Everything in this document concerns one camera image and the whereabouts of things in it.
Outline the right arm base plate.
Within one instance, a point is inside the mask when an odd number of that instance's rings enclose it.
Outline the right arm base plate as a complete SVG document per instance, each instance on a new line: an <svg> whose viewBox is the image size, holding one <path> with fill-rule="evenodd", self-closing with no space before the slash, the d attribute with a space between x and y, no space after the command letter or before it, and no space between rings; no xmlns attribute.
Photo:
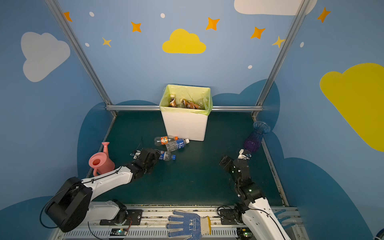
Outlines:
<svg viewBox="0 0 384 240"><path fill-rule="evenodd" d="M235 210L232 209L220 209L219 216L221 218L222 225L238 225L239 221Z"/></svg>

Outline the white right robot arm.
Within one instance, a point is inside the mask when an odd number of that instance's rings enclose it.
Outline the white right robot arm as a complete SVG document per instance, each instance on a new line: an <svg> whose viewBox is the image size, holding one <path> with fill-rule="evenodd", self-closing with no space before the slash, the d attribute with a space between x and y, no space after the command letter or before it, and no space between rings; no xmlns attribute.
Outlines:
<svg viewBox="0 0 384 240"><path fill-rule="evenodd" d="M289 240L289 235L273 213L269 201L253 182L248 159L234 160L224 156L220 166L231 175L240 199L234 205L235 219L246 225L257 240Z"/></svg>

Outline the clear bottle orange label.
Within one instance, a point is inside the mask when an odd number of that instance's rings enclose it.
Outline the clear bottle orange label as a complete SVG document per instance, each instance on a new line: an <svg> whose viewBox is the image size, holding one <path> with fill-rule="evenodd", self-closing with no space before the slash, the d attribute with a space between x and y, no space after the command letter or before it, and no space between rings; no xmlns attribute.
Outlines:
<svg viewBox="0 0 384 240"><path fill-rule="evenodd" d="M177 140L178 137L173 136L163 136L163 137L155 137L154 143L156 146L166 145L168 142Z"/></svg>

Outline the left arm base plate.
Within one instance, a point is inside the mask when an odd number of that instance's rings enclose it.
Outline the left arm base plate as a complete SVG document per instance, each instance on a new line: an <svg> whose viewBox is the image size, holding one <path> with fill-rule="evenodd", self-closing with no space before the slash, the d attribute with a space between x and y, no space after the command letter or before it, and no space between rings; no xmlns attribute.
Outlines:
<svg viewBox="0 0 384 240"><path fill-rule="evenodd" d="M101 226L138 226L141 223L143 210L119 210L111 220L100 220Z"/></svg>

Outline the clear bottle blue water label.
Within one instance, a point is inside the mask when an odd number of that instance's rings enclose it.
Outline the clear bottle blue water label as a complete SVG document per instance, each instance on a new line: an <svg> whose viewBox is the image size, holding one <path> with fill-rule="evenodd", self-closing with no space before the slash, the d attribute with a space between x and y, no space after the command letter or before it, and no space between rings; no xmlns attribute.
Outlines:
<svg viewBox="0 0 384 240"><path fill-rule="evenodd" d="M173 152L173 151L184 148L189 143L190 143L189 139L177 139L177 140L168 142L166 144L166 148L167 148L167 151Z"/></svg>

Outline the pepsi label clear bottle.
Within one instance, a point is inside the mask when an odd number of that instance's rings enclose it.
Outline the pepsi label clear bottle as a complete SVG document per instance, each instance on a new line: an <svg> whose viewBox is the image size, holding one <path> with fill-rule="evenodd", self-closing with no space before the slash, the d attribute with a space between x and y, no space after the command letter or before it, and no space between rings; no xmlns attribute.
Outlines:
<svg viewBox="0 0 384 240"><path fill-rule="evenodd" d="M176 159L176 156L175 155L172 155L171 152L169 151L160 151L160 157L159 157L159 160L162 160L162 161L170 161L170 160L175 160Z"/></svg>

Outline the brown tea bottle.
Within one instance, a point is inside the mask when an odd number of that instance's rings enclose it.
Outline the brown tea bottle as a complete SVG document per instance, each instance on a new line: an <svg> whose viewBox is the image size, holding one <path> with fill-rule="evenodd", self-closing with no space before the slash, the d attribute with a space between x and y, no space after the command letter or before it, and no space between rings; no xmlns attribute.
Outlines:
<svg viewBox="0 0 384 240"><path fill-rule="evenodd" d="M169 102L169 107L176 108L176 95L175 94L170 94L170 102Z"/></svg>
<svg viewBox="0 0 384 240"><path fill-rule="evenodd" d="M188 109L193 109L193 110L202 110L202 107L192 101L188 101L186 99L181 99L181 103L184 107Z"/></svg>

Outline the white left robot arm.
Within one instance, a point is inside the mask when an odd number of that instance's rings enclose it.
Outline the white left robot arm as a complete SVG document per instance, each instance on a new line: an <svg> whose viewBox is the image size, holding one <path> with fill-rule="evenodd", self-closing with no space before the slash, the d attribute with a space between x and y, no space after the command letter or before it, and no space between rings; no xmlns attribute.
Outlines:
<svg viewBox="0 0 384 240"><path fill-rule="evenodd" d="M69 178L46 203L41 213L46 214L64 233L92 221L124 225L128 220L125 205L117 200L94 202L94 199L152 172L160 156L159 150L142 149L132 162L106 174L82 180Z"/></svg>

